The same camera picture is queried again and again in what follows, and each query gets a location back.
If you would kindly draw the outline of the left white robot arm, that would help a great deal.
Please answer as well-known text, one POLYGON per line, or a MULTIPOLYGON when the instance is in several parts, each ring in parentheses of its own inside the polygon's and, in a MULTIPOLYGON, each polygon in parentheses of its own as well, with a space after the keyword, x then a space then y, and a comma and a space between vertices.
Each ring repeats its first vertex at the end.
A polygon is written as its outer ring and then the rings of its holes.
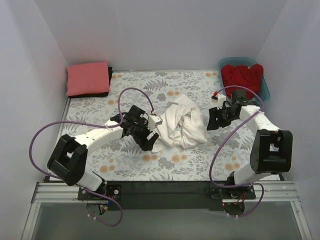
POLYGON ((128 112, 117 114, 96 128, 76 136, 61 136, 49 158, 47 167, 68 186, 78 185, 89 189, 95 200, 106 196, 105 180, 86 170, 87 157, 106 144, 131 136, 143 151, 151 151, 159 135, 155 128, 163 120, 156 114, 144 117, 146 112, 133 105, 128 112))

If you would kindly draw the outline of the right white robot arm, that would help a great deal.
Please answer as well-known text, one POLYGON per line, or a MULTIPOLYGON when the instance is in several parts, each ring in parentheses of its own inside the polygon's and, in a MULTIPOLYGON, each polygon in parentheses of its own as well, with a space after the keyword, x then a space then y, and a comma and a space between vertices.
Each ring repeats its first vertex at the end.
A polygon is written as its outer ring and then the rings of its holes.
POLYGON ((256 95, 255 100, 247 98, 246 87, 235 86, 231 93, 231 102, 216 91, 211 97, 216 107, 209 109, 208 131, 228 127, 233 121, 239 124, 222 142, 218 150, 222 150, 227 141, 244 125, 248 126, 255 138, 249 155, 249 163, 232 173, 225 184, 214 181, 210 174, 210 182, 218 188, 226 189, 227 195, 237 199, 245 192, 245 187, 252 186, 260 179, 289 172, 292 164, 293 134, 289 130, 281 130, 275 126, 264 113, 265 103, 256 95))

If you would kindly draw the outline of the white t shirt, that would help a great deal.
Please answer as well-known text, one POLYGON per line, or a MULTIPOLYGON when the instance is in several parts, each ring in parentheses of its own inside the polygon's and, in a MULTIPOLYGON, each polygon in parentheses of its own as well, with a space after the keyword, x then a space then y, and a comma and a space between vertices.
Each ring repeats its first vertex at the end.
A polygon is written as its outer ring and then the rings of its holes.
POLYGON ((162 123, 154 129, 158 139, 152 147, 153 153, 166 148, 189 149, 208 141, 202 113, 187 95, 171 102, 160 117, 162 123))

